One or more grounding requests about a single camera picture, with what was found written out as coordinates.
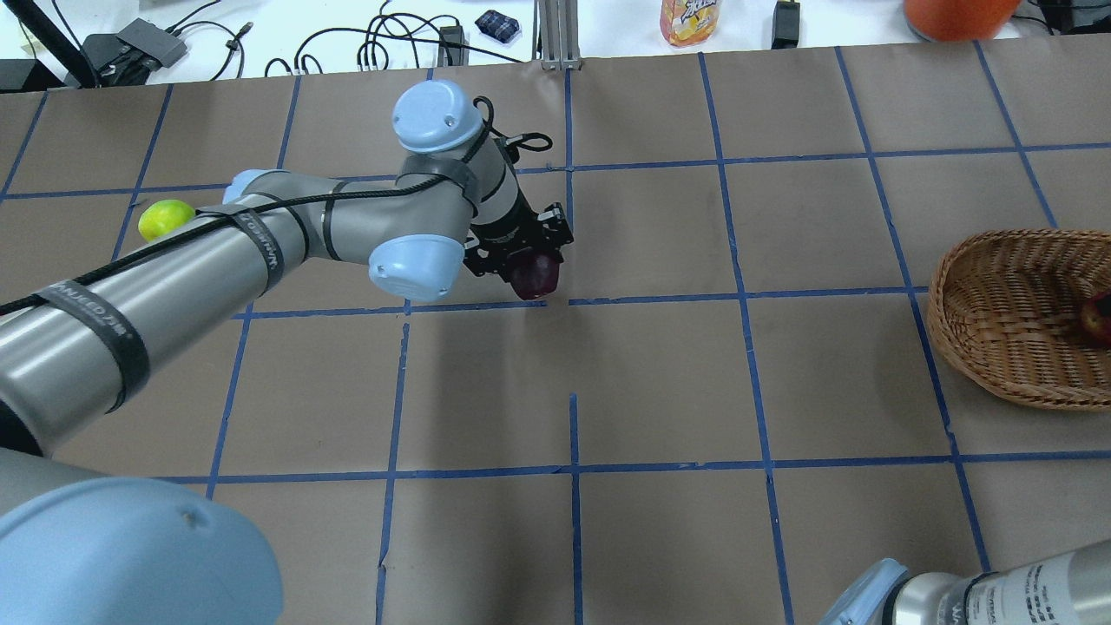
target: gray metal tube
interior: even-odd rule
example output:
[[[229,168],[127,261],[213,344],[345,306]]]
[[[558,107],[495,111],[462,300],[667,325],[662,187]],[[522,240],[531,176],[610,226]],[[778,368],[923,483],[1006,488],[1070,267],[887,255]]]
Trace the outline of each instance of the gray metal tube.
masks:
[[[286,270],[300,264],[304,236],[293,215],[273,211],[262,221],[282,248]],[[136,327],[153,373],[258,296],[266,283],[266,261],[254,242],[226,228],[89,288]],[[108,411],[121,384],[108,349],[66,312],[42,305],[0,326],[0,400],[47,455]]]
[[[0,517],[24,502],[67,484],[104,477],[103,474],[71,467],[0,447]]]
[[[1073,554],[1069,593],[1081,625],[1111,625],[1111,541]]]
[[[1111,625],[1111,541],[982,578],[919,575],[895,597],[890,625],[1030,623]]]

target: orange object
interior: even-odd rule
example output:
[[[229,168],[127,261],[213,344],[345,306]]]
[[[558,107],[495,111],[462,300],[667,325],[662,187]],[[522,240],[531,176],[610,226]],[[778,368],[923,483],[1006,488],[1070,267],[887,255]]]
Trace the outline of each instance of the orange object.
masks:
[[[1022,0],[903,0],[907,22],[933,41],[971,41],[999,34]]]
[[[705,41],[718,26],[721,0],[663,0],[660,32],[677,48]]]

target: black power adapter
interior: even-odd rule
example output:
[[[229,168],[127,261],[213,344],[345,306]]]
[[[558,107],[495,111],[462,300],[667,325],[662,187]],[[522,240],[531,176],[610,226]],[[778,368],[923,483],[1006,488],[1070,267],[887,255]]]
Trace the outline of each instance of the black power adapter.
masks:
[[[459,67],[467,64],[467,36],[461,26],[446,26],[440,29],[440,53],[437,67]]]
[[[771,49],[799,47],[799,17],[802,7],[794,0],[779,0],[771,17]]]

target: green apple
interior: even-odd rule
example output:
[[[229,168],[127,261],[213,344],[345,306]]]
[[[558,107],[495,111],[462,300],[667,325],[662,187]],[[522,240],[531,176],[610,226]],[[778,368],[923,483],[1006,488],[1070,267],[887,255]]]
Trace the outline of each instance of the green apple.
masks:
[[[166,235],[197,215],[193,206],[181,200],[159,200],[139,216],[139,233],[147,241]]]

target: juice bottle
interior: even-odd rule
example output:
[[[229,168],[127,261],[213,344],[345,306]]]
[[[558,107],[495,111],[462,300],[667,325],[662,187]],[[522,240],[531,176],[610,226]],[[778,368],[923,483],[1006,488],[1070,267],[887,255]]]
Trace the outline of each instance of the juice bottle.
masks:
[[[705,41],[718,26],[721,0],[663,0],[660,32],[677,48]]]

